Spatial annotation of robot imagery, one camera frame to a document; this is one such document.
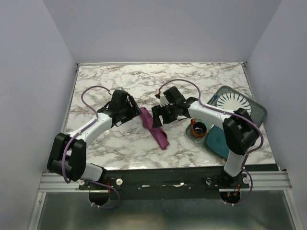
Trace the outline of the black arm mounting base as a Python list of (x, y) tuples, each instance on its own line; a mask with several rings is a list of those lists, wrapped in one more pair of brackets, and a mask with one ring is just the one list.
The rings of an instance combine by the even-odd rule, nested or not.
[(246, 174), (232, 178), (222, 166), (107, 171), (103, 183), (121, 200), (219, 199), (222, 190), (248, 189)]

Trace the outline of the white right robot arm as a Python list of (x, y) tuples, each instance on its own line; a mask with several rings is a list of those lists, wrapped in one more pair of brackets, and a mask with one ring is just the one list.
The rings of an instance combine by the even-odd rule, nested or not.
[(245, 109), (221, 110), (215, 106), (202, 104), (192, 98), (181, 103), (168, 103), (152, 107), (153, 128), (161, 127), (177, 120), (178, 116), (195, 118), (212, 123), (223, 130), (229, 154), (221, 175), (223, 186), (230, 188), (238, 182), (247, 155), (258, 138), (263, 138), (259, 127), (253, 123)]

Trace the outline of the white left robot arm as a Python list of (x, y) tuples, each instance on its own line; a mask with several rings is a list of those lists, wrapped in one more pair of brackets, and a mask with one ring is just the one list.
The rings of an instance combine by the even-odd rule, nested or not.
[(66, 182), (90, 180), (95, 189), (106, 185), (104, 168), (88, 163), (87, 147), (102, 133), (118, 123), (124, 124), (141, 114), (134, 98), (124, 91), (115, 91), (112, 99), (81, 128), (55, 136), (47, 169), (64, 177)]

